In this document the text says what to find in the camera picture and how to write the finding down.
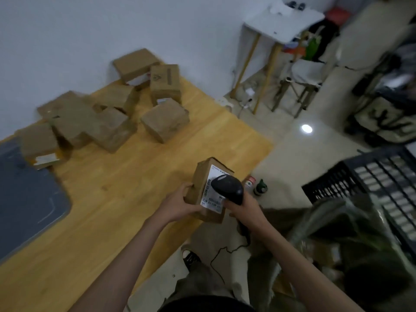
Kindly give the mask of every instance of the black crate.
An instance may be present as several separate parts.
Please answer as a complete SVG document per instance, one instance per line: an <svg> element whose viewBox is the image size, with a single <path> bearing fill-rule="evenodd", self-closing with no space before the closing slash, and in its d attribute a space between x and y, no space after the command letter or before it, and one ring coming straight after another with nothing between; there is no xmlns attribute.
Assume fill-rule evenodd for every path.
<svg viewBox="0 0 416 312"><path fill-rule="evenodd" d="M302 189L312 203L324 197L376 194L403 251L416 261L416 159L405 146L343 160Z"/></svg>

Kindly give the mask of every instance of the sneaker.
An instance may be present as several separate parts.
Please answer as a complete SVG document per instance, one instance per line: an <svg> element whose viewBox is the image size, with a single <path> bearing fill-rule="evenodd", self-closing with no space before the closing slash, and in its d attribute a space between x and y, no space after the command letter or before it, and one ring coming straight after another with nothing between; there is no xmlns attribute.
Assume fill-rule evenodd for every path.
<svg viewBox="0 0 416 312"><path fill-rule="evenodd" d="M193 263L201 262L199 256L190 250L183 250L182 259L184 260L185 266L189 271Z"/></svg>

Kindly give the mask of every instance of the forearm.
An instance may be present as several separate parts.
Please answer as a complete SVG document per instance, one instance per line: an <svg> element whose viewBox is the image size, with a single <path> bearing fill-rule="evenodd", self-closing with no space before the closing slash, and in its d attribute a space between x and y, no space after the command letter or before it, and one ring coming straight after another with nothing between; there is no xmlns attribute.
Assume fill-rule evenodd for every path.
<svg viewBox="0 0 416 312"><path fill-rule="evenodd" d="M265 243L288 276L309 312L363 310L327 279L269 223L255 234Z"/></svg>
<svg viewBox="0 0 416 312"><path fill-rule="evenodd" d="M70 312L123 311L148 255L165 227L148 218L139 232L72 306Z"/></svg>

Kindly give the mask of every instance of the white table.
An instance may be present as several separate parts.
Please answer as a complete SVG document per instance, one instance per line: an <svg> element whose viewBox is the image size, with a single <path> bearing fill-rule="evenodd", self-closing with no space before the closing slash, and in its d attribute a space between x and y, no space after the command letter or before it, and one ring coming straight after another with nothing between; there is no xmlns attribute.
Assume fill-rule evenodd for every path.
<svg viewBox="0 0 416 312"><path fill-rule="evenodd" d="M273 66L274 66L276 57L278 56L278 53L282 51L283 46L291 42L292 39L296 35L302 32L302 37L299 41L298 48L295 51L294 59L296 59L299 46L302 40L307 35L306 34L307 29L311 25L323 20L324 18L325 18L325 15L323 13L312 10L310 8L306 8L303 11L294 10L292 14L289 16L283 16L281 14L272 14L270 13L270 10L267 9L263 11L262 13L260 13L259 15L253 17L252 19L244 21L244 25L256 31L257 35L253 41L253 45L250 49L246 62L244 63L244 67L238 77L236 86L231 91L231 97L235 98L236 96L237 88L240 85L242 76L244 75L244 71L247 68L248 63L250 62L253 52L260 39L260 36L264 35L266 37L273 39L275 41L275 44L269 56L269 61L267 64L268 69L267 69L266 80L261 88L256 106L253 110L253 114L255 114L257 111L257 107L259 105L260 99L263 97L265 88L269 83L269 78L273 72Z"/></svg>

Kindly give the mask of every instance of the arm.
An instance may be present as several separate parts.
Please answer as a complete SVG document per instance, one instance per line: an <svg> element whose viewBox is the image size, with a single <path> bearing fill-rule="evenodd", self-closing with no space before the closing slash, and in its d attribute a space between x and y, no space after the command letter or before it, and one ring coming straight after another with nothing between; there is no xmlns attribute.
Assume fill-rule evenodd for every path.
<svg viewBox="0 0 416 312"><path fill-rule="evenodd" d="M156 212L144 221L139 232L75 302L69 312L123 311L138 275L163 228L169 222L180 220L202 208L200 205L184 202L184 190L191 185L184 183L166 196Z"/></svg>
<svg viewBox="0 0 416 312"><path fill-rule="evenodd" d="M224 205L272 252L309 312L363 312L273 228L250 194L244 192L242 206Z"/></svg>

